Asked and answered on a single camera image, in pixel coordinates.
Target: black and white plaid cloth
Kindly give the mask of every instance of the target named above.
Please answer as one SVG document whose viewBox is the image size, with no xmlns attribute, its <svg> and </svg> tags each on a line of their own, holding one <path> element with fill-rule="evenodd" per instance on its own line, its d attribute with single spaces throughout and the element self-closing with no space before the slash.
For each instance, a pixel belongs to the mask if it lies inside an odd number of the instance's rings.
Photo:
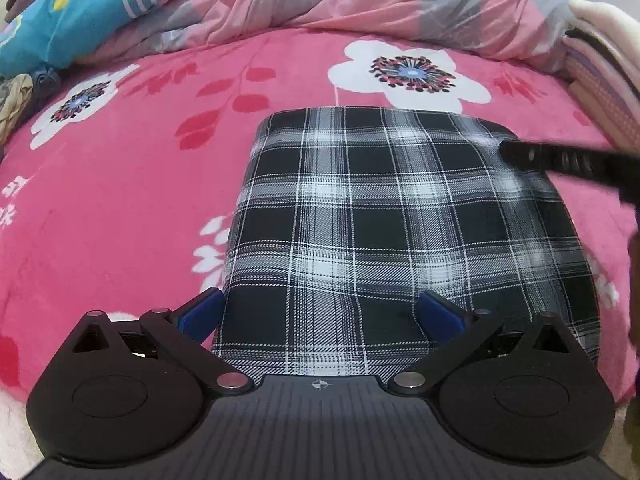
<svg viewBox="0 0 640 480">
<path fill-rule="evenodd" d="M 557 191 L 512 170 L 488 121 L 328 107 L 261 124 L 226 262 L 213 351 L 251 375 L 377 374 L 434 348 L 416 321 L 431 289 L 517 330 L 559 312 L 596 355 L 590 270 Z"/>
</svg>

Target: floral blanket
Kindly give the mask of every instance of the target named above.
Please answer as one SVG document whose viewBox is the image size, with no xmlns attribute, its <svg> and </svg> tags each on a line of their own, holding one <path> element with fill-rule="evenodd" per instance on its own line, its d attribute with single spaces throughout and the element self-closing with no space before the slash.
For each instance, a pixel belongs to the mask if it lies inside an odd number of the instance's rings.
<svg viewBox="0 0 640 480">
<path fill-rule="evenodd" d="M 279 26 L 436 41 L 484 57 L 526 60 L 554 71 L 561 67 L 564 53 L 559 40 L 570 15 L 567 2 L 36 0 L 0 33 L 0 75 L 31 72 L 42 63 L 66 68 L 78 59 L 92 64 L 136 59 L 221 44 Z"/>
<path fill-rule="evenodd" d="M 277 29 L 111 66 L 69 83 L 0 165 L 2 389 L 24 402 L 87 310 L 127 319 L 222 285 L 258 124 L 325 105 L 458 112 L 521 139 L 609 147 L 551 76 L 389 38 Z M 634 214 L 614 192 L 553 180 L 593 270 L 598 366 L 621 399 L 638 367 L 626 342 Z"/>
</svg>

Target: crumpled comforter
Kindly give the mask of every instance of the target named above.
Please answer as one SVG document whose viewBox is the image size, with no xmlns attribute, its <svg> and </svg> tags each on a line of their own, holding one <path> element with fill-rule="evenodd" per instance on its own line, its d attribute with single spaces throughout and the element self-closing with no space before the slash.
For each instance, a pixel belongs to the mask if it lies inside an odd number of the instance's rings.
<svg viewBox="0 0 640 480">
<path fill-rule="evenodd" d="M 372 32 L 562 65 L 568 0 L 36 0 L 0 33 L 0 75 L 174 52 L 271 27 Z"/>
</svg>

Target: blue gripper pad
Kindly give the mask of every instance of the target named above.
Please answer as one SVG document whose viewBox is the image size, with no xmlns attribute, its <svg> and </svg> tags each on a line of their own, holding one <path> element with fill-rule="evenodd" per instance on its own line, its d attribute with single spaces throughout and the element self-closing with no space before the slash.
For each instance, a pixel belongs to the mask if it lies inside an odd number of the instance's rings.
<svg viewBox="0 0 640 480">
<path fill-rule="evenodd" d="M 416 304 L 418 323 L 429 339 L 446 343 L 465 331 L 468 317 L 464 310 L 435 292 L 425 290 Z"/>
<path fill-rule="evenodd" d="M 184 314 L 178 312 L 178 330 L 197 343 L 202 343 L 218 327 L 225 311 L 225 295 L 222 291 L 209 291 L 209 294 L 197 296 L 194 299 L 196 303 L 188 305 Z"/>
</svg>

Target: gray gripper base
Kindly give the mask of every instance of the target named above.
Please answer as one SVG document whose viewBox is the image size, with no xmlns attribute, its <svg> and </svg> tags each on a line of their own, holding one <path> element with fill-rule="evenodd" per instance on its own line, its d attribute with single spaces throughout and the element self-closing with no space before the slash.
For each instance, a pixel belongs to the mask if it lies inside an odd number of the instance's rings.
<svg viewBox="0 0 640 480">
<path fill-rule="evenodd" d="M 420 399 L 374 377 L 267 376 L 225 397 L 161 456 L 84 469 L 45 460 L 28 480 L 619 480 L 595 458 L 550 466 L 501 463 L 468 450 Z"/>
</svg>

